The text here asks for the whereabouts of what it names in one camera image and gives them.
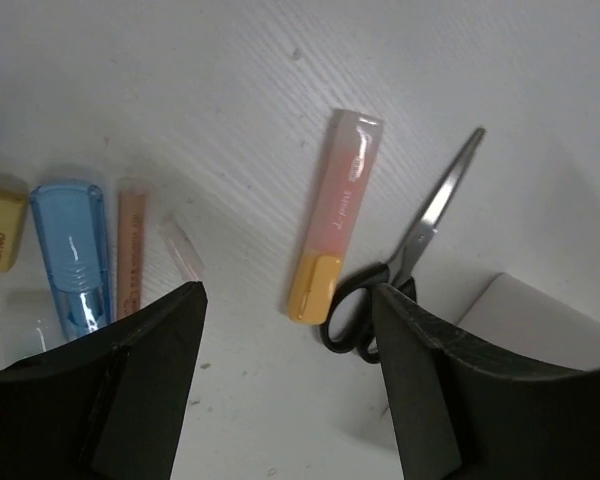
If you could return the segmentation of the clear pen cap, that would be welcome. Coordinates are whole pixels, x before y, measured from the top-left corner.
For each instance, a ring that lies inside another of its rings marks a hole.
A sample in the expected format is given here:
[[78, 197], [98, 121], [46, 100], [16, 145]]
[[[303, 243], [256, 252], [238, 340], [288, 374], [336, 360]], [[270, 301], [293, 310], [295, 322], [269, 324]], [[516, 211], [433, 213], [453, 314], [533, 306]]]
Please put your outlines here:
[[177, 219], [169, 214], [159, 225], [159, 234], [184, 281], [201, 282], [204, 265], [189, 236]]

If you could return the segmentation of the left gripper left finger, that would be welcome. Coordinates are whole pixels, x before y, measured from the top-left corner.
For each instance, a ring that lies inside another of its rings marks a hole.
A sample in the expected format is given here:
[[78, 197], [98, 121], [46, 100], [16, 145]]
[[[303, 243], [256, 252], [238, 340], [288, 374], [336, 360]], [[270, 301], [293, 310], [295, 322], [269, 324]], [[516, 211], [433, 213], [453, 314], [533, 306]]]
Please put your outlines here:
[[0, 479], [169, 478], [206, 308], [188, 282], [0, 370]]

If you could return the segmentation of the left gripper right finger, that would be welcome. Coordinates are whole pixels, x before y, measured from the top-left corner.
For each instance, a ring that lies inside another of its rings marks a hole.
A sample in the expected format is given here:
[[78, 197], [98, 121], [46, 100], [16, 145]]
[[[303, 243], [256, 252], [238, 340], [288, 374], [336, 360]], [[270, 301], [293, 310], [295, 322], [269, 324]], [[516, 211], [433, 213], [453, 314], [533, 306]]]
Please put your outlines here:
[[600, 479], [600, 368], [485, 341], [390, 285], [372, 295], [407, 479]]

